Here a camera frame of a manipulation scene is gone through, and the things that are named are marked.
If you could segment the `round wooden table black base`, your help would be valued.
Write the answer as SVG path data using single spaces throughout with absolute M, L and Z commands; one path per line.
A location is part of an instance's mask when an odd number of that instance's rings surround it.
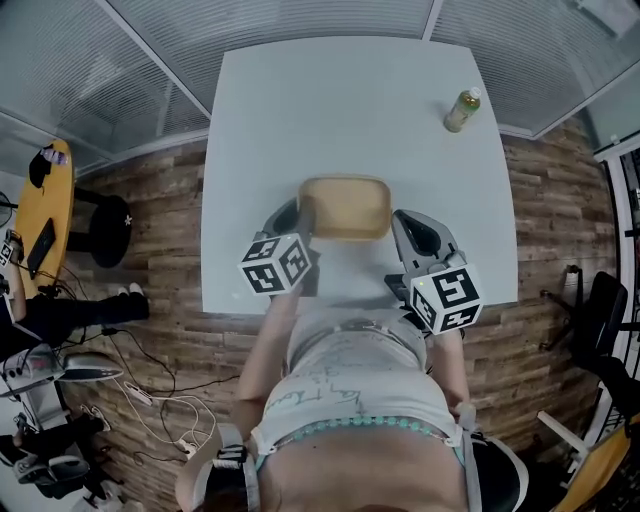
M 73 158 L 69 144 L 62 139 L 48 146 L 64 154 L 64 164 L 44 162 L 49 172 L 37 187 L 25 182 L 16 211 L 15 230 L 21 236 L 24 252 L 30 254 L 47 223 L 52 224 L 52 244 L 40 267 L 31 273 L 27 266 L 20 269 L 28 298 L 36 296 L 44 286 L 56 284 L 69 252 L 88 253 L 102 268 L 113 268 L 125 256 L 132 232 L 129 206 L 119 196 L 101 195 L 75 185 Z M 94 206 L 86 232 L 71 228 L 75 203 Z

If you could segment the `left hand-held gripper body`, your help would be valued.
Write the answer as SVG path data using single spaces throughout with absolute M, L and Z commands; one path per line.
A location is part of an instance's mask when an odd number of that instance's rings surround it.
M 311 270 L 311 259 L 298 233 L 276 237 L 258 235 L 250 244 L 238 269 L 255 296 L 291 292 Z

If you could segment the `wooden table with white legs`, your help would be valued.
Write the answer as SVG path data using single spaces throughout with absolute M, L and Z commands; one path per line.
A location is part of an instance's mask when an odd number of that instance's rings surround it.
M 550 512 L 640 512 L 640 413 L 591 447 L 546 412 L 537 417 L 576 451 L 578 463 Z

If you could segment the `gray device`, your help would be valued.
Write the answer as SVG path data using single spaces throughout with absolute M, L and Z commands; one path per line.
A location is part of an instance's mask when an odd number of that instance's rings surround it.
M 123 375 L 121 366 L 99 352 L 68 354 L 63 361 L 64 382 L 99 382 L 117 379 Z

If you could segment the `person's left forearm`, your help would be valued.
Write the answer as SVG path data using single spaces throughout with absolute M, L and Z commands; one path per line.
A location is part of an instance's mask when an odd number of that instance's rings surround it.
M 267 400 L 281 379 L 300 293 L 298 286 L 271 300 L 241 372 L 231 419 L 244 440 L 261 422 Z

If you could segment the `white storage shelf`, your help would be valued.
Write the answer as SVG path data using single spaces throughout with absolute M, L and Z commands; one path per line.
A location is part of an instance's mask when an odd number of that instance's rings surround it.
M 620 239 L 640 240 L 640 146 L 595 153 L 610 188 L 616 233 Z

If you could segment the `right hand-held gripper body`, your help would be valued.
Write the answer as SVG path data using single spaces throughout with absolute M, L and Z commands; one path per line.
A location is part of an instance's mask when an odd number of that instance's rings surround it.
M 461 252 L 404 274 L 386 275 L 384 282 L 435 335 L 473 325 L 484 307 L 476 268 Z

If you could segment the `person's neck and chest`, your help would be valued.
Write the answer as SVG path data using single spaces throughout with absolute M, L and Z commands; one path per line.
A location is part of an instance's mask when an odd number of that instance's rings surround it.
M 402 429 L 314 434 L 268 456 L 258 477 L 263 512 L 468 512 L 453 449 Z

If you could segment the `person's right forearm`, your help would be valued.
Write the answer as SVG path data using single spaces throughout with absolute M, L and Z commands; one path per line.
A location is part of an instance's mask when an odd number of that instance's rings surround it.
M 431 335 L 426 345 L 431 376 L 443 391 L 449 411 L 458 417 L 459 405 L 470 402 L 461 331 Z

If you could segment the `black office chair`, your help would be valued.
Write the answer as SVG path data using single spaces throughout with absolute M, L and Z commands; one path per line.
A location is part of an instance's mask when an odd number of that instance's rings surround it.
M 567 272 L 577 276 L 573 305 L 558 294 L 540 291 L 542 298 L 554 302 L 567 313 L 561 330 L 540 348 L 550 351 L 565 345 L 573 364 L 597 376 L 603 383 L 612 405 L 624 419 L 624 426 L 629 428 L 640 414 L 640 381 L 632 378 L 624 362 L 613 355 L 618 334 L 640 326 L 638 322 L 623 321 L 628 291 L 617 278 L 600 271 L 593 279 L 589 296 L 585 297 L 583 270 L 571 265 Z

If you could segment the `person's white printed shirt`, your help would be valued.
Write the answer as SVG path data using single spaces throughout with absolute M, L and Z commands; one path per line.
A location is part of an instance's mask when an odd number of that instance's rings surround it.
M 463 429 L 426 372 L 424 336 L 402 311 L 331 308 L 302 315 L 286 368 L 251 433 L 262 456 L 338 427 L 398 427 L 462 446 Z

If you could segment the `green tea bottle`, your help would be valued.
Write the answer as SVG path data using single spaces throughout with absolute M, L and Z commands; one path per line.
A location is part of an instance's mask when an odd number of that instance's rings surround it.
M 444 127 L 452 133 L 460 132 L 468 119 L 479 110 L 481 95 L 481 90 L 478 87 L 462 91 L 445 116 Z

